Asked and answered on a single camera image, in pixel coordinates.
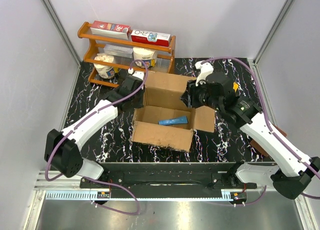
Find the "blue tube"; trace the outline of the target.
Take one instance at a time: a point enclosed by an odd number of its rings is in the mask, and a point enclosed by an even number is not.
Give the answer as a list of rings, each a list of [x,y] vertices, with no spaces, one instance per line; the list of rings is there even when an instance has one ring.
[[[180,116],[173,119],[159,120],[158,124],[163,126],[171,126],[171,125],[181,125],[187,124],[188,118],[187,116]]]

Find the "brown cardboard express box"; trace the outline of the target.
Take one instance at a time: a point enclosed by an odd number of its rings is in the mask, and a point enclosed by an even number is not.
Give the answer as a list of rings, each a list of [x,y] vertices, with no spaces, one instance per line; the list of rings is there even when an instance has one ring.
[[[194,77],[153,71],[148,74],[143,108],[136,109],[133,114],[131,141],[189,152],[195,130],[214,132],[213,109],[206,106],[187,108],[180,100],[189,80]],[[188,123],[158,124],[159,120],[180,116],[187,116]]]

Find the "yellow utility knife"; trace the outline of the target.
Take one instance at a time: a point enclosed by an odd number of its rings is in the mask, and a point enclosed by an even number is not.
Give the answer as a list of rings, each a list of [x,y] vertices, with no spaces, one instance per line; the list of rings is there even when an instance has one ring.
[[[237,92],[238,87],[239,87],[239,85],[238,85],[236,82],[234,82],[234,83],[233,83],[233,90],[234,90],[235,92]]]

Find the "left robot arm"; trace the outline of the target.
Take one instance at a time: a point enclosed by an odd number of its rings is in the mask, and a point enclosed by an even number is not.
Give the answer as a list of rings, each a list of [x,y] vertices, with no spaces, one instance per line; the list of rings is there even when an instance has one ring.
[[[109,91],[100,102],[74,124],[58,131],[52,129],[46,138],[44,160],[47,170],[54,167],[61,175],[91,178],[98,188],[108,183],[102,165],[81,156],[89,138],[124,112],[143,106],[146,76],[141,71],[129,74],[120,86]]]

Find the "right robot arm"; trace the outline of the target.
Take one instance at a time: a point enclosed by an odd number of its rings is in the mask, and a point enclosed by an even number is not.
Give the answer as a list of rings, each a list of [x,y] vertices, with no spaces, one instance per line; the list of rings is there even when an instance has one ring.
[[[274,187],[282,196],[294,200],[303,193],[320,170],[320,159],[309,157],[271,126],[261,108],[236,93],[236,84],[223,73],[211,73],[201,80],[189,80],[182,102],[188,108],[207,106],[220,113],[230,125],[257,142],[276,162],[275,166],[237,163],[228,172],[233,188],[243,184]]]

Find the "red white toothpaste box right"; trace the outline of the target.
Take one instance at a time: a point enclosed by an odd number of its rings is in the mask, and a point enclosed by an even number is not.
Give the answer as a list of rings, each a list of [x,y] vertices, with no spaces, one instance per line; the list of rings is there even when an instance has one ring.
[[[170,44],[171,35],[155,31],[145,31],[134,29],[131,32],[131,40],[144,44],[159,45],[168,47]]]

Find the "grey flat box on shelf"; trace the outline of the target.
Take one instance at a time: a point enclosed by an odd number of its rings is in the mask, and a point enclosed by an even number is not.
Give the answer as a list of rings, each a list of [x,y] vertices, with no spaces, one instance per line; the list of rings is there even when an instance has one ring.
[[[113,56],[120,56],[125,58],[133,58],[133,48],[120,45],[106,44],[103,48],[104,53]]]

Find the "red toothpaste box left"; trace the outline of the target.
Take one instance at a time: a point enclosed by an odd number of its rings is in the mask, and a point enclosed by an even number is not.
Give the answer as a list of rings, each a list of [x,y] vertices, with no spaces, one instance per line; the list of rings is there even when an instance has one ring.
[[[90,26],[91,32],[96,35],[102,35],[106,37],[129,39],[131,33],[131,27],[129,25],[109,23],[95,20]]]

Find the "white cup middle shelf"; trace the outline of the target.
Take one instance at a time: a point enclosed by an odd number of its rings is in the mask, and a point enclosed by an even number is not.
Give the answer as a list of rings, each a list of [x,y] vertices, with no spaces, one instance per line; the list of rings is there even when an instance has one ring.
[[[157,55],[157,50],[133,47],[134,59],[142,60],[147,65],[147,67],[154,67],[156,65]]]

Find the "brown sponge pack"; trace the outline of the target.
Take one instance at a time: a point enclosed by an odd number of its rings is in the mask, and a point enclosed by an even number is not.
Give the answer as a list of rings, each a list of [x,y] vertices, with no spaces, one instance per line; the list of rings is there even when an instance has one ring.
[[[287,133],[280,129],[278,126],[274,126],[285,138],[287,137]],[[265,157],[269,157],[269,154],[266,152],[266,150],[258,144],[254,139],[250,141],[250,145],[255,148],[261,155]]]

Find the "white cup lower left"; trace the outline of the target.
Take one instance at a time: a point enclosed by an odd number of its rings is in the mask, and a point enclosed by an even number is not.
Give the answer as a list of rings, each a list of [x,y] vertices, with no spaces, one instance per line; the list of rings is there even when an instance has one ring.
[[[94,59],[98,61],[107,62],[107,63],[114,63],[114,57],[112,55],[107,55],[105,53],[98,53]],[[119,72],[117,67],[102,65],[97,63],[94,63],[93,65],[97,70],[99,76],[104,79],[112,79]]]

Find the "orange wooden shelf rack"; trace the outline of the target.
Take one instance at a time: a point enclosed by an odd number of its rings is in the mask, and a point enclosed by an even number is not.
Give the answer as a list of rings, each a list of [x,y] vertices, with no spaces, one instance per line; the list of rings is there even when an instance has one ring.
[[[118,53],[111,54],[113,56],[113,62],[104,62],[102,60],[97,60],[96,56],[98,54],[104,53],[105,46],[115,45],[119,47],[141,47],[156,50],[158,52],[157,61],[155,66],[151,68],[152,71],[164,72],[164,73],[174,73],[175,71],[175,46],[176,46],[176,36],[172,36],[169,41],[169,46],[159,46],[151,45],[139,42],[133,42],[131,40],[116,39],[113,37],[106,37],[101,35],[95,35],[91,31],[91,23],[84,22],[79,28],[77,35],[79,38],[86,38],[89,40],[89,48],[86,51],[83,61],[100,64],[103,66],[112,66],[121,69],[128,69],[130,63],[133,61],[134,56],[129,57],[120,56]]]

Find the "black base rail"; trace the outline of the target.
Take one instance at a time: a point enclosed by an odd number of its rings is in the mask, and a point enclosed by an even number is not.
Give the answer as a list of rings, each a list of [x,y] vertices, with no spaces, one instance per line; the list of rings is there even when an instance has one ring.
[[[101,180],[112,187],[75,176],[47,194],[56,200],[232,202],[256,184],[227,183],[233,163],[104,163]]]

